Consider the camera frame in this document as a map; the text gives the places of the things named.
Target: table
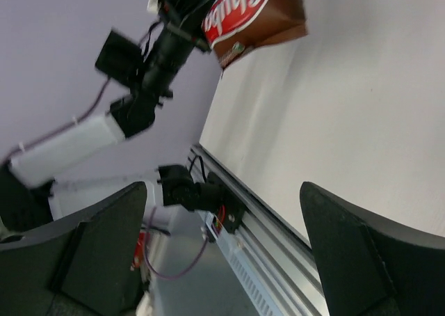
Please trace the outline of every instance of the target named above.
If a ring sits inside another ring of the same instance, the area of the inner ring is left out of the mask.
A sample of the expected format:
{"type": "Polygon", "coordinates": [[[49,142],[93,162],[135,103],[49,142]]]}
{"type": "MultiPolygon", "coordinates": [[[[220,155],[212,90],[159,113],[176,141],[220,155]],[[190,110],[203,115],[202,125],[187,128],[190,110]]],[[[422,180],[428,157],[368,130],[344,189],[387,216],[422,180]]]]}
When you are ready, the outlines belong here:
{"type": "Polygon", "coordinates": [[[303,181],[445,236],[445,2],[305,0],[223,74],[200,144],[309,243],[303,181]]]}

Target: metal frame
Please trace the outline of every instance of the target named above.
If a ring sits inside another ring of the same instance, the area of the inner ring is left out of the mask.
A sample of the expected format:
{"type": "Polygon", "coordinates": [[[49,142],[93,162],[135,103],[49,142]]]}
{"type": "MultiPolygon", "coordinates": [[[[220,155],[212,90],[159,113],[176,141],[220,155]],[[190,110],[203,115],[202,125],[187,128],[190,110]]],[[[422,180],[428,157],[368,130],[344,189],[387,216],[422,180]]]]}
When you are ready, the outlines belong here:
{"type": "MultiPolygon", "coordinates": [[[[191,148],[188,165],[195,155],[203,158],[206,172],[214,172],[248,209],[236,234],[223,230],[217,244],[258,313],[329,315],[310,249],[204,148],[191,148]]],[[[202,180],[199,164],[192,176],[202,180]]]]}

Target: red logo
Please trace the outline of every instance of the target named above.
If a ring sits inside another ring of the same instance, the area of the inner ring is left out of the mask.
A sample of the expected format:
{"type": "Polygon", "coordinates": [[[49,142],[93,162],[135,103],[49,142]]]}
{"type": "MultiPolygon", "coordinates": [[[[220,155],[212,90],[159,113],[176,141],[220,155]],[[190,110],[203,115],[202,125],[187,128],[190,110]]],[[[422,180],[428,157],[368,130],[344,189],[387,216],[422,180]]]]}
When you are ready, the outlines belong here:
{"type": "Polygon", "coordinates": [[[211,46],[249,26],[267,2],[268,0],[216,0],[202,23],[211,46]]]}

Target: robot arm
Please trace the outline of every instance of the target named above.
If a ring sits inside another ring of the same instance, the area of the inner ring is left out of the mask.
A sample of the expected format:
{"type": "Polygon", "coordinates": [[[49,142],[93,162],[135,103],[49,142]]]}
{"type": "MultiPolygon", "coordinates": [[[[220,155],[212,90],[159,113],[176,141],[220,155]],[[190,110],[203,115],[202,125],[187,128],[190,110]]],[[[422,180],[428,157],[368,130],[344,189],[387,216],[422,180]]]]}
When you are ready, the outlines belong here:
{"type": "Polygon", "coordinates": [[[10,158],[10,172],[28,189],[109,145],[130,139],[154,122],[156,107],[171,99],[169,87],[192,50],[209,52],[202,21],[215,0],[158,0],[163,30],[148,55],[111,31],[96,68],[129,89],[110,110],[10,158]]]}

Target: packaging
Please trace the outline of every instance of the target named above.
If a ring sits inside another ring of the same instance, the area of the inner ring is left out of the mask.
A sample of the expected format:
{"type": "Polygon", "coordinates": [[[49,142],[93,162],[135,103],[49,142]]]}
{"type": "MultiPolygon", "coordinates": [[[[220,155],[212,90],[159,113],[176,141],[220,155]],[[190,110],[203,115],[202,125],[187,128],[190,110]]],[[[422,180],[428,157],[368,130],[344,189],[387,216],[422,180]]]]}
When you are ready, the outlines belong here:
{"type": "Polygon", "coordinates": [[[303,0],[216,0],[202,28],[223,69],[255,48],[307,35],[303,0]]]}

